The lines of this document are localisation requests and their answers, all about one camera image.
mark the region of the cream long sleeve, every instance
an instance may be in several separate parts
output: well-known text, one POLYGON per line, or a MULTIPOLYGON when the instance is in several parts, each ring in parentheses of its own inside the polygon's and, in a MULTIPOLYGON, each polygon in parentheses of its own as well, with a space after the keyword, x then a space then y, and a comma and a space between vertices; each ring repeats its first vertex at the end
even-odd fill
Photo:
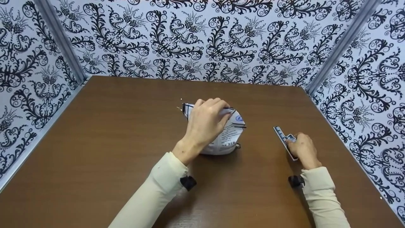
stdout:
MULTIPOLYGON (((146 181, 115 217, 109 228, 151 228, 163 208, 183 187, 180 178, 188 169, 171 152, 152 168, 146 181)), ((325 167, 303 170, 303 192, 317 228, 348 228, 335 185, 325 167)))
POLYGON ((109 228, 151 228, 163 208, 183 187, 180 178, 187 172, 187 167, 173 153, 166 153, 109 228))
POLYGON ((326 167, 302 170, 303 192, 317 228, 349 228, 336 195, 335 184, 326 167))

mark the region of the metal frame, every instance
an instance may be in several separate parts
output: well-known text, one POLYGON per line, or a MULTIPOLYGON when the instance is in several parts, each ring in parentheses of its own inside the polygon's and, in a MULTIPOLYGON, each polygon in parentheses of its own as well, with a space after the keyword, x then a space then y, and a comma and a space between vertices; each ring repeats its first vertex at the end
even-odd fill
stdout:
POLYGON ((334 46, 332 52, 329 54, 329 57, 326 59, 321 69, 318 71, 318 73, 316 73, 316 76, 307 87, 306 92, 310 97, 314 96, 315 92, 321 86, 323 81, 325 81, 325 79, 328 77, 329 72, 333 70, 340 57, 359 34, 360 30, 366 24, 367 20, 371 17, 380 3, 381 0, 364 1, 358 10, 358 13, 354 17, 353 22, 349 25, 342 38, 334 46))
POLYGON ((65 28, 56 14, 55 7, 48 0, 33 0, 42 18, 48 25, 53 39, 58 45, 63 58, 66 60, 78 84, 82 84, 86 79, 86 73, 74 52, 72 43, 65 33, 65 28))

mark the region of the right hand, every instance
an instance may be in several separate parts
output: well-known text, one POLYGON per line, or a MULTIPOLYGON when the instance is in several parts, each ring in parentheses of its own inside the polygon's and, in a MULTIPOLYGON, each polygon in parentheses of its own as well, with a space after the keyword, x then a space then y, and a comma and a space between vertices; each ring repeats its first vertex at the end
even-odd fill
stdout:
POLYGON ((313 145, 312 139, 304 133, 295 135, 296 141, 287 140, 290 152, 298 157, 306 170, 321 167, 322 164, 318 161, 317 151, 313 145))

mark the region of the mask packaging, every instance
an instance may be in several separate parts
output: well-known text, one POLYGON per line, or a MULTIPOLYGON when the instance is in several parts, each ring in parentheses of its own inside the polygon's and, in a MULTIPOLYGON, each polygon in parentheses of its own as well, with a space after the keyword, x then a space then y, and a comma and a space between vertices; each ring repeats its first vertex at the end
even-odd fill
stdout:
MULTIPOLYGON (((191 110, 194 104, 183 103, 183 114, 189 120, 191 110)), ((243 121, 240 114, 234 108, 224 108, 220 112, 220 116, 227 113, 231 113, 232 116, 226 122, 224 131, 208 146, 206 146, 201 154, 206 155, 226 155, 238 148, 239 144, 237 140, 241 136, 243 130, 246 128, 245 122, 243 121)))

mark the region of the brown tabletop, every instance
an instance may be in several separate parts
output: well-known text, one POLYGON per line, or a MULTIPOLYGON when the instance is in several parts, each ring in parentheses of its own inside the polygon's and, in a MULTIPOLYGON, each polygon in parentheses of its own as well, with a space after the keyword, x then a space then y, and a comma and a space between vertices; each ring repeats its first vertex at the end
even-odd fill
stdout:
POLYGON ((107 227, 150 169, 185 133, 176 108, 221 97, 247 129, 230 155, 199 156, 198 184, 182 191, 154 227, 311 227, 273 126, 305 132, 336 185, 352 227, 402 227, 302 88, 95 76, 0 193, 0 226, 107 227))

